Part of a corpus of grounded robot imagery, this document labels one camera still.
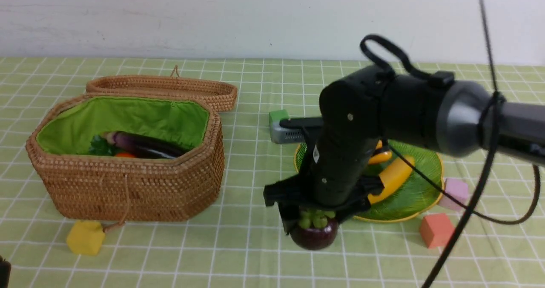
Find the table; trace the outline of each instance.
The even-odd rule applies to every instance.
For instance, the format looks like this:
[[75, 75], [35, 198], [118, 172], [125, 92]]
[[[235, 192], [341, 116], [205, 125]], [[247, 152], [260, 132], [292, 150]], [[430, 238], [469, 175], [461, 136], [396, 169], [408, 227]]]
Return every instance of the table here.
[[[0, 255], [13, 264], [11, 287], [405, 288], [422, 284], [440, 250], [425, 248], [421, 216], [401, 224], [351, 220], [325, 251], [297, 248], [280, 230], [262, 189], [295, 173], [295, 145], [270, 142], [268, 112], [319, 115], [324, 85], [365, 61], [269, 59], [155, 60], [0, 57]], [[65, 239], [73, 220], [55, 209], [33, 170], [25, 140], [53, 104], [84, 92], [87, 81], [114, 74], [222, 80], [239, 87], [237, 107], [222, 112], [226, 171], [220, 198], [183, 223], [129, 222], [107, 235], [97, 257], [78, 257]], [[481, 65], [420, 63], [425, 71], [456, 72], [490, 90]], [[545, 102], [545, 67], [498, 66], [508, 100]], [[485, 154], [444, 158], [445, 177], [473, 187]], [[531, 167], [497, 156], [479, 210], [513, 219], [529, 206]], [[445, 212], [456, 224], [460, 214]], [[520, 226], [473, 217], [436, 288], [531, 287], [545, 283], [545, 214]]]

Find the mangosteen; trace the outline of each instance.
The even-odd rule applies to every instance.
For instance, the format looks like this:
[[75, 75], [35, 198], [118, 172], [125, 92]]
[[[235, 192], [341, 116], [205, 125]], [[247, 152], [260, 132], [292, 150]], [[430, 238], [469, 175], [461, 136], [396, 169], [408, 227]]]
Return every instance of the mangosteen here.
[[298, 224], [290, 232], [296, 245], [309, 250], [325, 249], [333, 244], [339, 228], [335, 212], [302, 210]]

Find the yellow cube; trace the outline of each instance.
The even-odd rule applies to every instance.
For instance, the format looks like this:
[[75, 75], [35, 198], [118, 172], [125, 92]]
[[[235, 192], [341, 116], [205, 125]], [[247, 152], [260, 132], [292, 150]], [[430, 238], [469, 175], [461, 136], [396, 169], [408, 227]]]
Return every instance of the yellow cube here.
[[102, 247], [104, 237], [105, 234], [100, 222], [78, 220], [68, 233], [66, 243], [74, 254], [97, 255]]

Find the red cube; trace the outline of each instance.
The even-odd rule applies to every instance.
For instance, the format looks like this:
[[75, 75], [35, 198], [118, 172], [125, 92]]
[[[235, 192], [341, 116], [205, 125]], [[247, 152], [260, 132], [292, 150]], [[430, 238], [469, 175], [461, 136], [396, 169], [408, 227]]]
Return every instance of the red cube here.
[[444, 213], [429, 214], [420, 224], [420, 235], [428, 249], [444, 247], [453, 232], [454, 226]]

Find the toy block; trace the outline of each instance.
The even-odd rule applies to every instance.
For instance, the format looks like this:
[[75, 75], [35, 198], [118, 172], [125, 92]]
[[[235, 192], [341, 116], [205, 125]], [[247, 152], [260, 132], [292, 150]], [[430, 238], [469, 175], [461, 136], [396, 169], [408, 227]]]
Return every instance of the toy block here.
[[444, 213], [429, 214], [420, 224], [420, 235], [428, 249], [444, 247], [453, 232], [454, 226]]
[[288, 111], [285, 109], [269, 111], [269, 125], [273, 125], [273, 123], [278, 123], [280, 120], [288, 119], [289, 117], [290, 115], [288, 115]]
[[[456, 200], [464, 205], [469, 199], [469, 186], [458, 178], [446, 179], [445, 192], [452, 195]], [[438, 205], [453, 211], [460, 211], [462, 209], [461, 206], [444, 195], [441, 197]]]
[[66, 243], [74, 254], [94, 256], [99, 253], [104, 237], [100, 222], [78, 220], [68, 233]]

